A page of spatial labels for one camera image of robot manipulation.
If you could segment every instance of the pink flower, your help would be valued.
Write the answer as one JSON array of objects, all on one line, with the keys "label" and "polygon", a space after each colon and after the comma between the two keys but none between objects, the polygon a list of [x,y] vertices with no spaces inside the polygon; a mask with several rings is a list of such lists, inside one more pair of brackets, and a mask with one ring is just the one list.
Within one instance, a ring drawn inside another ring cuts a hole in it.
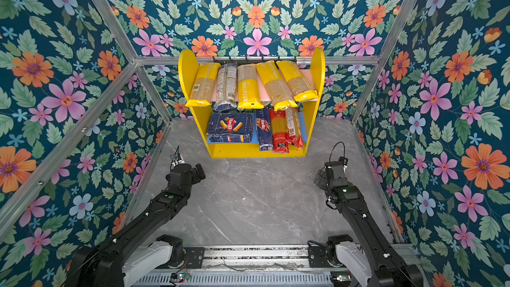
[{"label": "pink flower", "polygon": [[388,95],[390,95],[390,103],[391,102],[394,102],[395,104],[398,103],[398,99],[399,97],[402,96],[402,92],[399,91],[400,90],[400,84],[397,84],[395,85],[394,83],[392,83],[391,85],[391,91],[388,92]]},{"label": "pink flower", "polygon": [[375,158],[373,159],[372,161],[372,166],[374,168],[374,173],[377,177],[377,180],[379,181],[379,183],[382,183],[383,182],[383,177],[381,176],[381,173],[383,172],[383,167],[382,166],[377,166],[377,161],[375,160]]},{"label": "pink flower", "polygon": [[383,90],[386,89],[386,85],[389,85],[390,84],[390,80],[388,79],[388,77],[390,76],[390,70],[388,71],[382,71],[381,74],[379,74],[379,87],[382,88]]},{"label": "pink flower", "polygon": [[324,79],[324,85],[325,86],[332,86],[335,84],[335,77],[333,75],[330,75]]},{"label": "pink flower", "polygon": [[136,74],[133,74],[133,76],[129,79],[129,82],[127,83],[127,87],[129,88],[129,90],[132,90],[134,87],[138,86],[136,80],[138,80],[138,77],[136,76]]},{"label": "pink flower", "polygon": [[259,28],[256,28],[253,31],[253,39],[250,37],[243,39],[244,43],[246,43],[248,46],[251,46],[246,51],[247,55],[252,55],[257,53],[257,56],[260,56],[260,53],[268,55],[269,49],[265,46],[269,45],[272,41],[270,37],[262,38],[262,31]]},{"label": "pink flower", "polygon": [[395,189],[390,185],[386,185],[386,193],[392,197],[395,194]]},{"label": "pink flower", "polygon": [[80,89],[84,89],[84,85],[89,83],[87,80],[83,79],[83,73],[78,74],[76,71],[73,71],[73,76],[69,77],[69,80],[74,82],[74,87],[80,87]]},{"label": "pink flower", "polygon": [[23,240],[27,249],[25,250],[25,256],[34,251],[35,255],[39,255],[42,251],[42,247],[49,245],[52,240],[47,238],[51,234],[52,230],[47,229],[44,232],[38,227],[34,232],[34,237],[28,237]]},{"label": "pink flower", "polygon": [[420,170],[420,173],[423,173],[423,169],[427,168],[427,163],[425,161],[425,156],[421,156],[418,153],[416,153],[416,158],[413,158],[413,163],[415,164],[414,169]]},{"label": "pink flower", "polygon": [[430,80],[430,92],[422,91],[420,92],[420,98],[426,101],[420,109],[421,113],[427,113],[431,108],[430,116],[435,121],[439,117],[439,107],[443,110],[447,110],[451,108],[451,102],[447,98],[442,98],[450,91],[451,83],[443,83],[439,89],[437,89],[437,80]]},{"label": "pink flower", "polygon": [[56,98],[45,97],[42,99],[41,104],[52,109],[59,107],[57,112],[55,112],[57,122],[65,121],[67,119],[67,112],[69,112],[69,115],[75,120],[82,117],[85,113],[85,108],[78,102],[85,100],[87,96],[85,92],[77,91],[73,93],[73,83],[69,79],[65,79],[62,84],[64,91],[53,83],[50,83],[48,87]]},{"label": "pink flower", "polygon": [[122,98],[124,95],[126,94],[126,92],[120,90],[117,95],[115,96],[115,98],[113,98],[113,104],[117,104],[117,102],[120,102],[120,103],[124,103],[124,99]]},{"label": "pink flower", "polygon": [[398,121],[397,114],[398,112],[395,112],[394,109],[391,110],[390,117],[388,118],[388,121],[390,121],[391,124],[395,124]]},{"label": "pink flower", "polygon": [[462,195],[461,192],[455,193],[457,200],[462,202],[457,206],[457,210],[459,212],[465,213],[468,211],[469,218],[474,222],[478,218],[476,213],[482,216],[488,215],[485,207],[478,205],[478,203],[483,201],[483,194],[476,193],[471,197],[471,189],[467,185],[464,185],[462,191],[464,192],[464,195]]},{"label": "pink flower", "polygon": [[430,71],[427,71],[425,73],[421,73],[421,79],[418,80],[418,83],[421,84],[421,88],[428,87],[429,81],[432,80],[432,76],[430,75]]},{"label": "pink flower", "polygon": [[152,53],[154,57],[159,57],[161,56],[160,52],[168,51],[165,47],[158,45],[158,43],[160,43],[159,35],[151,35],[149,39],[149,35],[147,34],[147,32],[145,32],[142,29],[138,30],[138,34],[142,38],[138,37],[133,38],[133,41],[137,45],[143,46],[142,48],[143,55],[150,55]]},{"label": "pink flower", "polygon": [[350,44],[355,42],[355,36],[348,33],[347,36],[342,38],[342,41],[342,46],[350,47]]},{"label": "pink flower", "polygon": [[441,160],[434,157],[432,162],[438,166],[438,168],[434,169],[434,175],[441,175],[443,183],[448,183],[448,176],[453,179],[458,179],[457,172],[453,170],[453,168],[457,166],[457,160],[451,159],[448,161],[448,156],[445,152],[441,153]]},{"label": "pink flower", "polygon": [[114,111],[113,113],[115,115],[115,122],[117,122],[118,125],[121,125],[126,121],[124,118],[126,114],[122,113],[122,110]]},{"label": "pink flower", "polygon": [[375,28],[370,29],[367,32],[367,36],[357,34],[355,37],[355,40],[358,44],[352,45],[352,47],[349,48],[349,51],[350,52],[357,51],[357,53],[356,53],[357,56],[365,55],[365,52],[368,55],[374,54],[375,48],[373,47],[373,45],[376,45],[379,42],[381,42],[381,40],[383,40],[381,37],[374,38],[374,35],[375,35]]},{"label": "pink flower", "polygon": [[468,228],[464,223],[462,223],[460,227],[454,225],[453,228],[455,229],[455,232],[457,232],[453,235],[453,238],[461,241],[462,248],[466,249],[468,246],[471,248],[475,247],[475,244],[472,241],[472,239],[475,238],[475,234],[468,232]]},{"label": "pink flower", "polygon": [[292,30],[289,29],[289,26],[285,26],[285,28],[280,27],[280,32],[278,35],[282,37],[282,40],[285,38],[290,38],[290,34],[292,34]]},{"label": "pink flower", "polygon": [[233,40],[233,37],[237,35],[237,33],[234,32],[233,27],[228,28],[228,26],[225,26],[225,30],[222,32],[225,35],[225,39]]},{"label": "pink flower", "polygon": [[78,168],[82,169],[82,173],[85,174],[87,170],[92,171],[95,160],[89,155],[87,157],[80,157],[80,164],[78,164]]},{"label": "pink flower", "polygon": [[44,208],[39,207],[41,205],[45,205],[49,201],[49,196],[41,196],[38,199],[36,199],[32,204],[25,209],[25,212],[23,213],[22,217],[19,219],[19,226],[25,227],[30,220],[32,219],[32,215],[34,217],[43,217],[44,216]]},{"label": "pink flower", "polygon": [[52,112],[52,109],[44,109],[42,104],[37,105],[37,109],[31,108],[29,109],[30,113],[34,116],[30,118],[30,121],[37,122],[44,126],[46,125],[46,121],[53,121],[53,118],[49,115]]},{"label": "pink flower", "polygon": [[62,162],[62,165],[60,165],[59,170],[56,171],[55,174],[53,174],[52,176],[52,183],[57,184],[57,182],[60,180],[60,176],[63,177],[69,176],[69,170],[64,169],[67,168],[69,164],[71,164],[71,160],[69,160],[68,158],[65,159],[64,162]]},{"label": "pink flower", "polygon": [[168,37],[167,34],[159,35],[160,36],[160,43],[165,44],[165,47],[173,47],[173,38]]},{"label": "pink flower", "polygon": [[473,119],[476,121],[481,120],[481,115],[479,113],[483,109],[483,106],[478,105],[475,107],[475,101],[471,101],[469,107],[463,106],[461,109],[462,112],[464,112],[464,114],[461,115],[461,119],[468,120],[469,125],[473,123]]}]

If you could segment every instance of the pasta package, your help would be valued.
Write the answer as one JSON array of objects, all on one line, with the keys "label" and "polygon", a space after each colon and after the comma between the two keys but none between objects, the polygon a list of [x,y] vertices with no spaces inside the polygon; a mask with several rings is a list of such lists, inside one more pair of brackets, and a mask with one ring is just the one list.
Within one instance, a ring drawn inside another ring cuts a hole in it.
[{"label": "pasta package", "polygon": [[211,105],[213,97],[214,82],[218,75],[220,64],[211,62],[198,67],[193,90],[186,106],[208,106]]},{"label": "pasta package", "polygon": [[285,111],[269,110],[271,131],[273,133],[273,153],[289,153],[287,139],[287,121]]},{"label": "pasta package", "polygon": [[277,61],[277,65],[297,102],[318,98],[317,91],[312,89],[295,62],[287,60]]},{"label": "pasta package", "polygon": [[216,78],[216,103],[214,110],[221,112],[236,108],[237,63],[224,64]]},{"label": "pasta package", "polygon": [[289,87],[282,80],[274,61],[257,64],[257,72],[266,88],[271,104],[275,111],[286,110],[288,107],[297,107]]},{"label": "pasta package", "polygon": [[243,65],[237,67],[237,82],[239,103],[241,109],[262,109],[258,94],[257,68],[255,65]]},{"label": "pasta package", "polygon": [[303,149],[299,112],[296,108],[288,108],[285,110],[285,117],[287,118],[287,138],[285,142],[294,145],[296,148]]}]

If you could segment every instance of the yellow pasta package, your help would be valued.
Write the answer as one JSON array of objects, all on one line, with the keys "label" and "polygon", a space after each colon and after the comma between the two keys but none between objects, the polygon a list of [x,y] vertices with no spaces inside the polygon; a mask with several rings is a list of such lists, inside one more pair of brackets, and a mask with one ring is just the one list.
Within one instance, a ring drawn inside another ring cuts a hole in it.
[{"label": "yellow pasta package", "polygon": [[297,102],[318,98],[317,91],[312,89],[295,62],[287,60],[277,61],[277,65]]},{"label": "yellow pasta package", "polygon": [[198,67],[193,90],[186,106],[208,106],[211,105],[214,83],[218,75],[220,64],[211,62]]},{"label": "yellow pasta package", "polygon": [[241,109],[262,109],[264,105],[260,102],[258,94],[257,69],[255,65],[243,65],[237,67],[237,90]]},{"label": "yellow pasta package", "polygon": [[274,61],[271,60],[257,64],[257,72],[269,98],[271,98],[271,104],[274,106],[275,111],[286,110],[288,107],[297,107],[289,87],[282,80]]}]

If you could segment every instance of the orange flower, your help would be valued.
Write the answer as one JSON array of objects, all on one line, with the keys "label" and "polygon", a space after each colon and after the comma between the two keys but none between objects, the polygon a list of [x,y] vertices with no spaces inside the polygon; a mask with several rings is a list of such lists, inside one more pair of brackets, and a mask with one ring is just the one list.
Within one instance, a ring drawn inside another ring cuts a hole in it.
[{"label": "orange flower", "polygon": [[367,15],[363,18],[365,27],[375,28],[378,24],[383,22],[386,16],[386,7],[375,5],[372,9],[368,9]]},{"label": "orange flower", "polygon": [[115,226],[112,228],[112,234],[115,235],[119,231],[120,223],[122,223],[122,220],[124,219],[125,215],[126,215],[126,212],[121,212],[119,217],[115,218],[115,220],[113,221],[113,225],[115,225]]},{"label": "orange flower", "polygon": [[260,26],[265,23],[265,16],[266,13],[262,11],[262,8],[259,6],[253,6],[252,10],[248,13],[248,18],[250,18],[248,21],[253,27],[260,28]]},{"label": "orange flower", "polygon": [[401,234],[404,234],[404,227],[402,227],[402,219],[395,211],[393,211],[393,217],[395,218],[395,221],[397,222],[398,230],[400,231]]},{"label": "orange flower", "polygon": [[0,187],[2,191],[9,193],[18,189],[18,183],[23,184],[30,173],[35,170],[36,162],[29,159],[32,154],[21,149],[16,153],[13,146],[3,146],[0,148]]},{"label": "orange flower", "polygon": [[20,81],[29,86],[42,87],[42,84],[49,82],[49,78],[53,78],[52,64],[38,53],[35,55],[30,52],[24,52],[23,58],[14,58],[12,64],[16,67],[12,68],[12,72],[17,77],[22,77]]},{"label": "orange flower", "polygon": [[137,163],[138,163],[137,155],[134,152],[128,153],[126,155],[126,158],[124,159],[124,166],[122,167],[122,169],[124,169],[126,173],[131,173],[132,171],[135,170]]},{"label": "orange flower", "polygon": [[159,130],[159,132],[156,134],[156,144],[159,143],[162,136],[163,136],[163,130]]},{"label": "orange flower", "polygon": [[485,40],[485,42],[492,42],[498,39],[502,33],[503,32],[499,28],[491,28],[487,30],[485,36],[483,36],[483,39]]},{"label": "orange flower", "polygon": [[271,15],[278,16],[280,14],[280,9],[278,7],[271,8]]},{"label": "orange flower", "polygon": [[324,50],[324,46],[322,46],[323,43],[324,41],[322,41],[321,38],[317,39],[316,35],[311,35],[310,39],[303,39],[303,44],[299,45],[297,50],[301,51],[299,54],[300,56],[311,57],[314,54],[316,48],[321,48]]},{"label": "orange flower", "polygon": [[179,113],[186,113],[188,112],[188,107],[180,102],[175,102],[173,104],[173,107],[179,112]]},{"label": "orange flower", "polygon": [[404,51],[400,51],[400,53],[395,56],[393,59],[393,65],[391,66],[391,72],[393,79],[402,80],[403,77],[407,74],[407,67],[411,64],[409,60],[409,54]]},{"label": "orange flower", "polygon": [[347,110],[348,106],[349,105],[347,104],[347,102],[340,102],[335,104],[333,110],[335,110],[335,112],[344,112],[345,110]]},{"label": "orange flower", "polygon": [[108,50],[101,51],[99,57],[100,59],[97,59],[97,65],[101,67],[101,73],[103,76],[108,77],[108,80],[113,81],[122,70],[117,56],[113,55],[112,52]]},{"label": "orange flower", "polygon": [[389,153],[383,152],[381,153],[381,158],[379,160],[381,162],[382,167],[387,170],[391,166],[391,157]]},{"label": "orange flower", "polygon": [[470,67],[473,64],[473,57],[469,56],[469,52],[463,51],[462,54],[458,52],[452,56],[452,60],[448,60],[446,63],[446,67],[448,70],[445,71],[445,77],[448,78],[448,81],[461,82],[464,80],[464,76],[468,75],[473,69]]},{"label": "orange flower", "polygon": [[145,11],[138,9],[138,6],[128,7],[126,15],[128,18],[131,18],[131,23],[136,25],[138,28],[149,28],[149,17],[147,17],[147,13]]},{"label": "orange flower", "polygon": [[196,53],[197,57],[215,57],[217,56],[216,52],[218,51],[218,47],[214,45],[213,41],[209,38],[205,38],[203,35],[198,36],[198,40],[193,39],[191,42],[194,53]]},{"label": "orange flower", "polygon": [[491,83],[491,80],[492,80],[491,70],[485,69],[478,75],[478,82],[480,82],[482,85],[487,85]]},{"label": "orange flower", "polygon": [[432,283],[435,287],[451,287],[450,281],[441,273],[434,273]]},{"label": "orange flower", "polygon": [[481,189],[487,189],[487,182],[493,189],[503,187],[500,177],[510,178],[510,167],[502,165],[507,161],[501,150],[492,152],[492,146],[480,143],[478,149],[471,146],[466,150],[468,156],[462,157],[462,166],[467,168],[464,175],[469,181],[475,179],[475,185]]},{"label": "orange flower", "polygon": [[240,16],[241,15],[241,8],[239,6],[234,7],[232,9],[232,15],[234,16]]}]

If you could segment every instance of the red pasta package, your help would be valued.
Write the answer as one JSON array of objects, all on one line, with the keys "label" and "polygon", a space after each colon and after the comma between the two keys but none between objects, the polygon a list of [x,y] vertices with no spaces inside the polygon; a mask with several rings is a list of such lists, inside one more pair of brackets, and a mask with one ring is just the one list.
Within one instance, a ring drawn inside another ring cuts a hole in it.
[{"label": "red pasta package", "polygon": [[298,149],[303,149],[303,138],[301,137],[301,124],[299,122],[299,112],[297,108],[290,107],[285,110],[287,117],[287,138],[285,142],[294,145]]},{"label": "red pasta package", "polygon": [[285,111],[269,110],[271,117],[271,131],[273,133],[273,153],[289,153],[287,139],[287,120]]}]

